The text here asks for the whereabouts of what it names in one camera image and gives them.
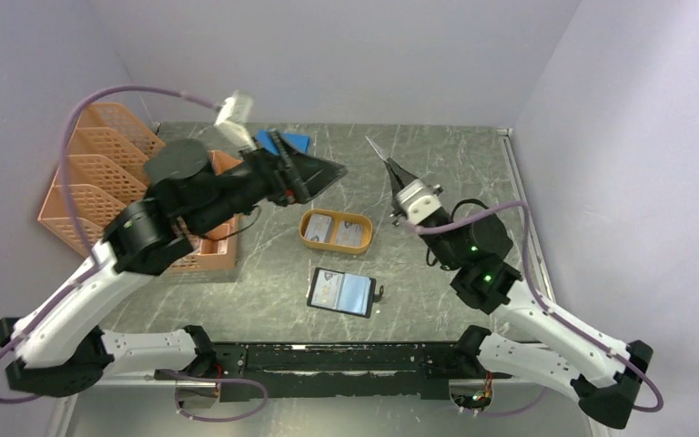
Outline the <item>yellow oval tray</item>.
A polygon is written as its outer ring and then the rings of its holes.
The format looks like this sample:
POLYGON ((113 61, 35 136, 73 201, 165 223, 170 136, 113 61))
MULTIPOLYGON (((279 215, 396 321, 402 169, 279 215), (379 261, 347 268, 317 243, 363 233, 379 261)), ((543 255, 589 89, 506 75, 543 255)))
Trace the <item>yellow oval tray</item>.
POLYGON ((311 249, 360 255, 370 246, 373 225, 361 214, 312 208, 301 218, 299 235, 311 249))

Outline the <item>black leather card holder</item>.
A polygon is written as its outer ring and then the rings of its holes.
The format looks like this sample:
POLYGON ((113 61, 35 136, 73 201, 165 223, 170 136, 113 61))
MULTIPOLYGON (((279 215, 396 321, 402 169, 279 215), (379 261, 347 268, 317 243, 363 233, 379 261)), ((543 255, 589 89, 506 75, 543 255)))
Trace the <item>black leather card holder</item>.
POLYGON ((379 303, 384 296, 384 286, 379 285, 377 280, 372 277, 341 272, 333 269, 326 269, 341 273, 343 275, 338 301, 333 309, 312 306, 309 304, 309 298, 317 269, 324 268, 315 268, 312 273, 309 284, 309 292, 306 296, 306 305, 308 307, 367 319, 372 313, 373 305, 375 303, 379 303))

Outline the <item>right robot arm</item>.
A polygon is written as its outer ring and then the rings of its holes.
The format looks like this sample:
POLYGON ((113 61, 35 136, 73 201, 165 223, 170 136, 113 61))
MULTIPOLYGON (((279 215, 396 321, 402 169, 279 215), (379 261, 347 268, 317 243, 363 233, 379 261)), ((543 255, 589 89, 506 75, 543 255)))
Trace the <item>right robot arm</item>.
POLYGON ((503 373, 531 381, 574 400, 600 424, 621 430, 642 386, 652 388, 646 371, 653 349, 635 340, 617 340, 543 296, 530 277, 528 243, 522 238, 522 268, 482 246, 481 237, 501 237, 512 244, 498 212, 528 211, 521 201, 456 219, 442 206, 440 189, 402 168, 383 161, 390 178, 393 216, 421 238, 442 269, 454 272, 451 287, 469 308, 509 322, 541 343, 531 347, 498 332, 470 326, 454 346, 455 366, 464 376, 503 373))

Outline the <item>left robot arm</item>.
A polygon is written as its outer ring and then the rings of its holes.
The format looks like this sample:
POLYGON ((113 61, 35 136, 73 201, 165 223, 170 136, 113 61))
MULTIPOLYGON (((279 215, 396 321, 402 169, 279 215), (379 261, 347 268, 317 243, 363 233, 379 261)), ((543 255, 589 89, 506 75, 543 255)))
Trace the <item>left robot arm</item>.
POLYGON ((169 142, 150 158, 145 196, 105 227, 79 270, 33 313, 0 320, 0 344, 15 355, 5 367, 8 387, 31 400, 70 396, 106 376, 135 371, 208 376, 216 353, 197 325, 122 334, 99 324, 127 296, 191 254, 194 237, 207 237, 263 200, 281 207, 307 204, 346 175, 343 165, 300 152, 278 131, 268 135, 275 152, 245 150, 239 164, 221 173, 194 138, 169 142))

